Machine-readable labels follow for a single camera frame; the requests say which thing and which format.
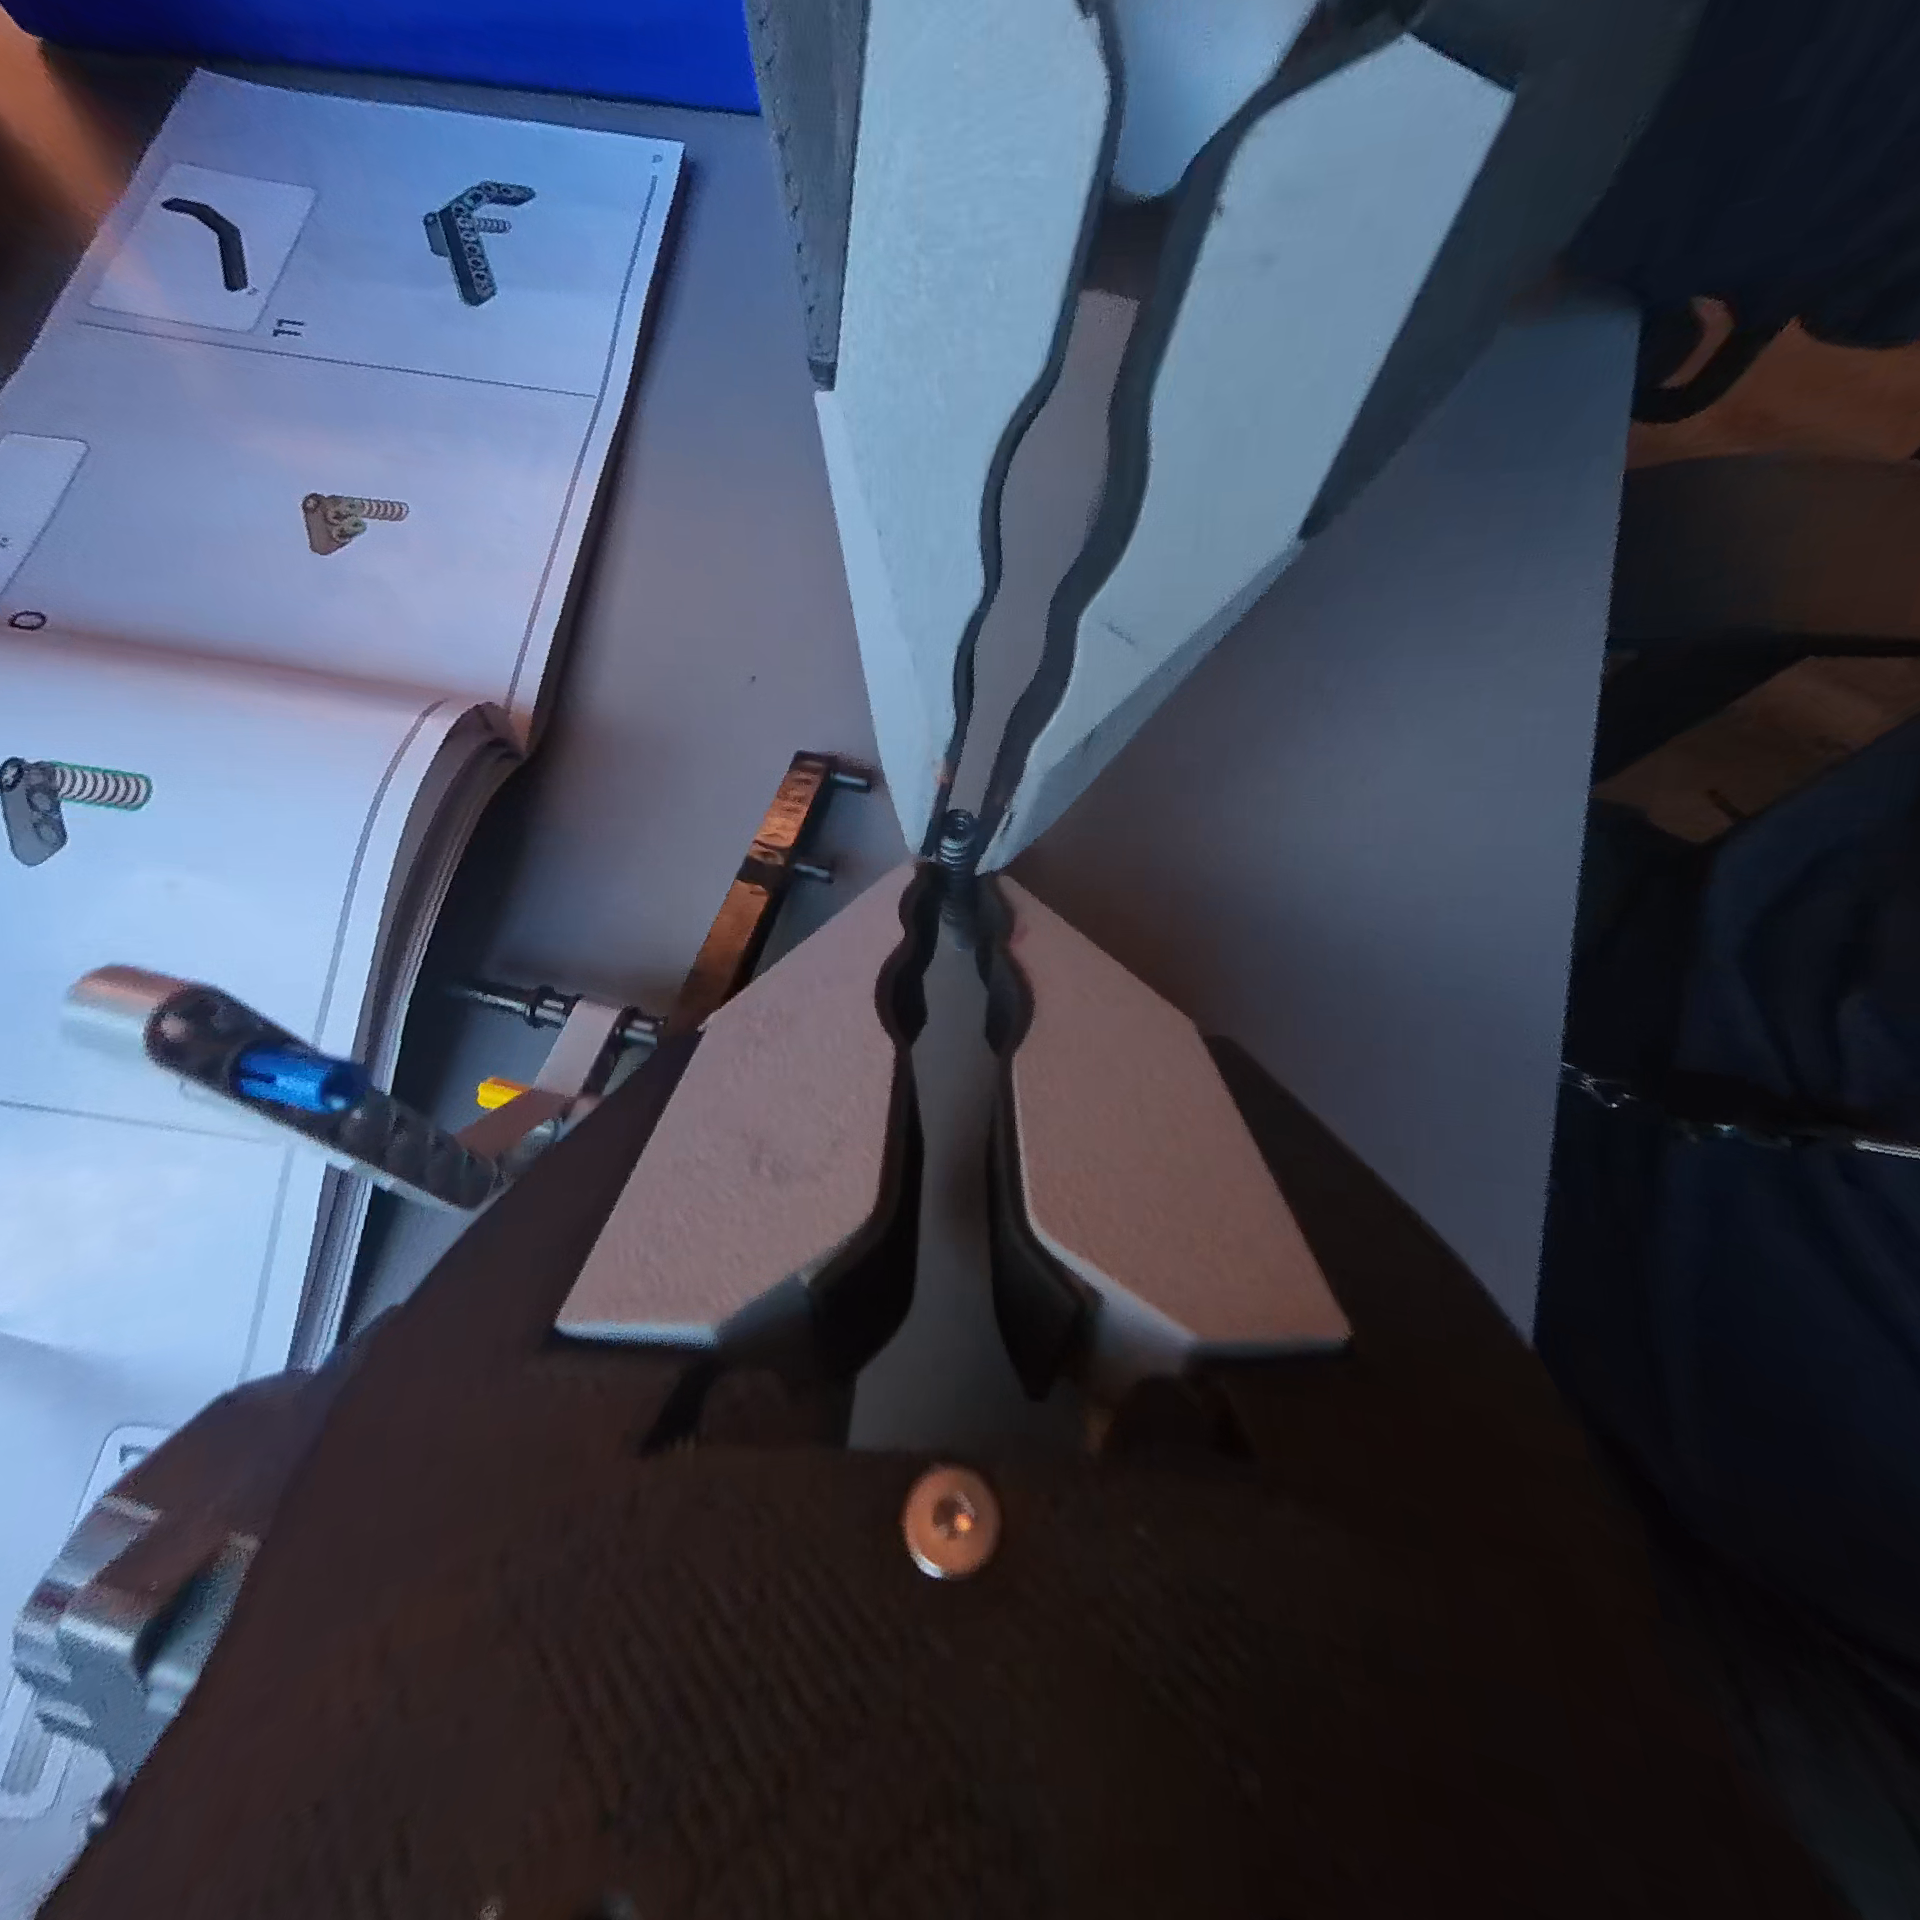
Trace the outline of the person's leg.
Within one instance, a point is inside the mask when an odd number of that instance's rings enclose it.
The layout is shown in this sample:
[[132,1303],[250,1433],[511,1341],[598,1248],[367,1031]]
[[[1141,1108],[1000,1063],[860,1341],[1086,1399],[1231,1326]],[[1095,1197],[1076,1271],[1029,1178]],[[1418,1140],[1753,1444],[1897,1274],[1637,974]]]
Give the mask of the person's leg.
[[1586,855],[1534,1338],[1789,1823],[1916,1914],[1916,721]]

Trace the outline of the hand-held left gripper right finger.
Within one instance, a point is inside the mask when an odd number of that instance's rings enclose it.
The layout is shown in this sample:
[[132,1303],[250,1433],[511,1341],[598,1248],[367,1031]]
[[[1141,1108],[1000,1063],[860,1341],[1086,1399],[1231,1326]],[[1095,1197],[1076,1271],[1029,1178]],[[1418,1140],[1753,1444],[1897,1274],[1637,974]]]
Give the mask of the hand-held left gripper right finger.
[[1352,1328],[1197,1025],[1018,882],[973,894],[992,1303],[1029,1399],[1344,1352]]

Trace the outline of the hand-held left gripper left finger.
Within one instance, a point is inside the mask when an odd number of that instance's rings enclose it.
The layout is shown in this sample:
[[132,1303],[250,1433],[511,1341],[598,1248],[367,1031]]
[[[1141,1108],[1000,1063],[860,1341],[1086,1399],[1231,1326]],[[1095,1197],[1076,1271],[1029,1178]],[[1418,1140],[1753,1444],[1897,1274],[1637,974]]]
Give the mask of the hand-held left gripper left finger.
[[879,989],[921,876],[895,864],[706,1016],[558,1335],[712,1352],[879,1215],[912,1110]]

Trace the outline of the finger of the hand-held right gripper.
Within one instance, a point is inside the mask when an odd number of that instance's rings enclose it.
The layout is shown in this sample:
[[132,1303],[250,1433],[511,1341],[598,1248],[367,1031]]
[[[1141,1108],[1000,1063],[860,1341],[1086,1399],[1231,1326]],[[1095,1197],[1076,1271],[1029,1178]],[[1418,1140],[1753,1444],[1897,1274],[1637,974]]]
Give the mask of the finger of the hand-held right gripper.
[[1004,489],[1065,362],[1119,96],[1106,5],[868,5],[815,414],[879,772],[913,856],[967,744]]
[[1164,199],[1086,540],[978,806],[1005,868],[1297,556],[1360,406],[1492,156],[1513,84],[1441,52],[1432,5],[1280,5],[1228,81],[1154,77],[1119,192]]

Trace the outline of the blue plastic bin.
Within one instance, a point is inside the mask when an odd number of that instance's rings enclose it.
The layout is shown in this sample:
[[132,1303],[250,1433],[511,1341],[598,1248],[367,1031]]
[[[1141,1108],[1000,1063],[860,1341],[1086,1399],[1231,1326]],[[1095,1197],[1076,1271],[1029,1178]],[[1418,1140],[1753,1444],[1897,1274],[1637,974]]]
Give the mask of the blue plastic bin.
[[5,1],[56,45],[758,110],[738,1]]

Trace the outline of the lego chassis assembly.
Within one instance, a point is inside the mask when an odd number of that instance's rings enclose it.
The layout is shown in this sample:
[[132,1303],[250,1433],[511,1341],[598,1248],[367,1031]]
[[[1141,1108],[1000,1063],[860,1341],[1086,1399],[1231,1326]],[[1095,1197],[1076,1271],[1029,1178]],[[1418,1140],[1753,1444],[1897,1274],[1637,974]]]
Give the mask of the lego chassis assembly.
[[[277,1148],[321,1156],[362,1186],[457,1215],[479,1212],[540,1150],[583,1120],[615,1068],[664,1021],[586,996],[458,981],[461,1000],[556,1029],[533,1087],[490,1081],[454,1134],[234,996],[140,966],[97,966],[62,1002],[64,1033],[119,1072],[164,1076]],[[55,1858],[112,1813],[199,1682],[266,1527],[298,1421],[330,1384],[317,1360],[228,1384],[196,1421],[117,1424],[88,1468],[73,1527],[10,1623],[5,1692],[5,1825]]]

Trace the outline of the open instruction booklet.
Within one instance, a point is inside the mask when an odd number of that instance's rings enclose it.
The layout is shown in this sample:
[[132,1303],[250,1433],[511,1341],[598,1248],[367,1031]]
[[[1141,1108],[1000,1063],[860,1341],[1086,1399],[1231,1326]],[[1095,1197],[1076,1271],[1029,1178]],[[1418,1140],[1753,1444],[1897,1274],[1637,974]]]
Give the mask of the open instruction booklet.
[[202,981],[393,1074],[548,709],[684,172],[199,73],[5,383],[5,1914],[109,1782],[15,1617],[174,1429],[328,1356],[373,1197],[65,996]]

